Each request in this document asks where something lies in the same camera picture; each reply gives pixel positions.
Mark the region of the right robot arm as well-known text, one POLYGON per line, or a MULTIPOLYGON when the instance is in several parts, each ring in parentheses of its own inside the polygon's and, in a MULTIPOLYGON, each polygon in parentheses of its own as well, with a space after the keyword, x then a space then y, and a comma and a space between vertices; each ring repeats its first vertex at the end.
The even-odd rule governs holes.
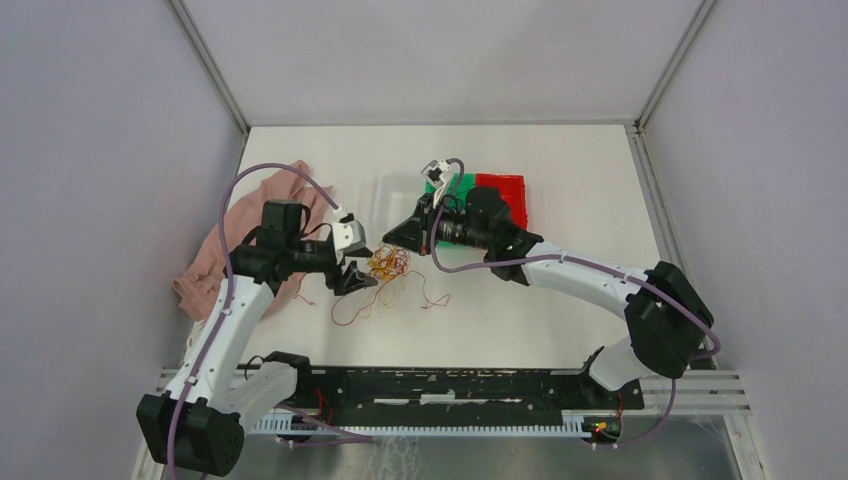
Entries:
POLYGON ((413 213, 382 237, 384 243, 435 258, 440 243, 481 249, 466 270, 485 268, 498 278, 558 291, 598 306, 627 326, 626 335, 587 360, 577 382, 580 400, 602 408, 627 383, 649 374, 679 379, 691 362, 715 355, 714 317, 682 270, 665 261, 627 268, 576 254, 512 219, 493 187, 474 187, 457 205, 425 193, 413 213))

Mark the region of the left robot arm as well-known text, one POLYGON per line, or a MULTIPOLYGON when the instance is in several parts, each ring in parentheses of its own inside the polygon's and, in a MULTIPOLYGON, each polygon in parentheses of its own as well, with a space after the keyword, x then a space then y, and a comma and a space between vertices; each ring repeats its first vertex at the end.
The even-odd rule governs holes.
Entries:
POLYGON ((160 394, 142 397, 136 417, 153 460, 171 471, 223 477, 246 435, 283 400, 307 404, 315 382, 306 356, 273 352, 243 384, 231 383, 250 337, 294 274, 320 273, 338 297, 376 285, 357 261, 372 256, 362 224, 339 210, 323 240, 308 238, 311 211, 296 201, 268 201, 260 223, 225 252, 225 277, 198 344, 160 394))

